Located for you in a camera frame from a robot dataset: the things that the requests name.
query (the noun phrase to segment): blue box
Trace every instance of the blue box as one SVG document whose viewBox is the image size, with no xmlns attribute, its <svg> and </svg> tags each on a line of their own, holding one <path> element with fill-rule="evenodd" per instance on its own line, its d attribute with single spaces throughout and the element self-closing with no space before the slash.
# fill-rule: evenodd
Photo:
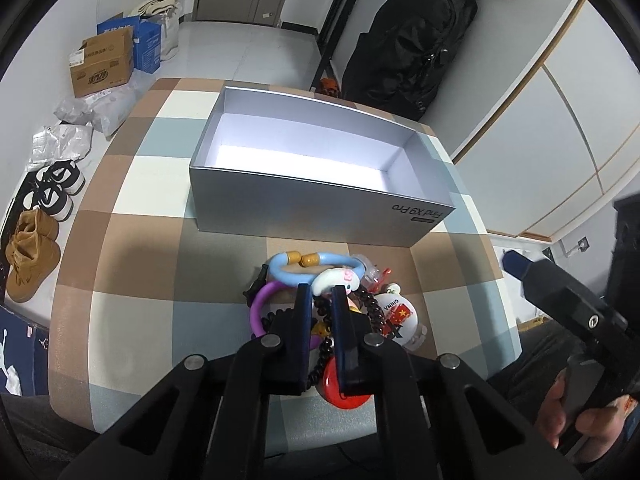
<svg viewBox="0 0 640 480">
<path fill-rule="evenodd" d="M 7 376 L 17 374 L 25 397 L 48 395 L 49 330 L 0 304 L 0 392 Z"/>
<path fill-rule="evenodd" d="M 116 28 L 133 28 L 133 68 L 152 74 L 160 68 L 160 41 L 162 26 L 142 20 L 139 16 L 117 18 L 98 23 L 97 33 Z"/>
</svg>

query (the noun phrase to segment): open box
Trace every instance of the open box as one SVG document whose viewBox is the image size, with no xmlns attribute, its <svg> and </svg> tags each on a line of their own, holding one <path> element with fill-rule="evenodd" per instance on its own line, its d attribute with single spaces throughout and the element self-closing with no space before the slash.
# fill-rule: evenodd
<svg viewBox="0 0 640 480">
<path fill-rule="evenodd" d="M 190 164 L 198 228 L 410 247 L 454 209 L 423 137 L 347 106 L 225 87 Z"/>
</svg>

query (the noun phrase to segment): brown boot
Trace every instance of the brown boot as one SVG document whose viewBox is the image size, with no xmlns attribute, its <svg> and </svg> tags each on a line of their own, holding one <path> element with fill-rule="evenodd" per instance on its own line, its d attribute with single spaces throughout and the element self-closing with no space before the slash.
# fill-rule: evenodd
<svg viewBox="0 0 640 480">
<path fill-rule="evenodd" d="M 15 234 L 38 233 L 49 240 L 55 241 L 58 238 L 58 222 L 46 214 L 42 209 L 36 208 L 24 211 L 20 214 Z"/>
<path fill-rule="evenodd" d="M 60 247 L 37 232 L 18 232 L 6 247 L 12 265 L 6 291 L 16 303 L 29 301 L 60 262 Z"/>
</svg>

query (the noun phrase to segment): red circular object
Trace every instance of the red circular object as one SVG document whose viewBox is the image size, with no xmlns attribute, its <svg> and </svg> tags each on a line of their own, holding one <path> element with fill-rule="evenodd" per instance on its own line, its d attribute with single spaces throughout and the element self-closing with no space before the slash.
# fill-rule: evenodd
<svg viewBox="0 0 640 480">
<path fill-rule="evenodd" d="M 331 357 L 326 364 L 322 381 L 318 383 L 318 391 L 324 397 L 324 400 L 342 410 L 352 410 L 362 406 L 370 397 L 370 395 L 345 396 L 340 393 L 338 375 L 335 369 L 335 357 Z"/>
</svg>

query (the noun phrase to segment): black backpack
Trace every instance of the black backpack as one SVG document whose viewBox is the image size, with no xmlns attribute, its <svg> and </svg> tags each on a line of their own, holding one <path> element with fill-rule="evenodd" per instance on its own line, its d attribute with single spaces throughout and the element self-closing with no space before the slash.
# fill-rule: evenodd
<svg viewBox="0 0 640 480">
<path fill-rule="evenodd" d="M 358 38 L 344 99 L 420 120 L 477 11 L 476 0 L 387 0 Z"/>
</svg>

